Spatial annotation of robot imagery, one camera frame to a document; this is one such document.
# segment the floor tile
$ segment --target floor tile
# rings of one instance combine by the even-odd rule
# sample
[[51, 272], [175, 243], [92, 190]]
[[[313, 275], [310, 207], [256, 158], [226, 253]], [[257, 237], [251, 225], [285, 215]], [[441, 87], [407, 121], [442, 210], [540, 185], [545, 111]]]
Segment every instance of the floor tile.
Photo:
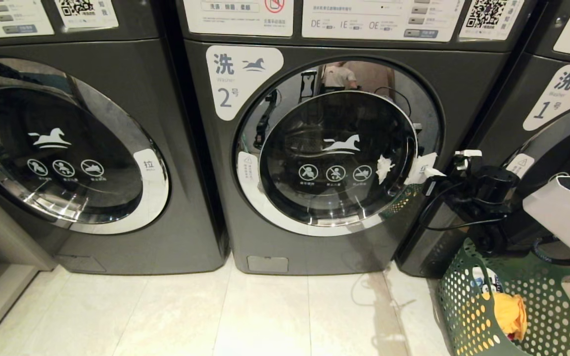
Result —
[[233, 264], [150, 277], [114, 356], [211, 356]]
[[307, 277], [233, 269], [215, 356], [309, 356]]
[[406, 335], [409, 354], [450, 356], [443, 329], [439, 327], [439, 323], [443, 326], [445, 322], [438, 320], [429, 280], [402, 273], [394, 262], [384, 275]]
[[0, 356], [18, 356], [71, 273], [61, 266], [40, 272], [0, 323]]
[[309, 277], [313, 356], [408, 356], [382, 273]]
[[111, 356], [147, 277], [73, 274], [22, 356]]

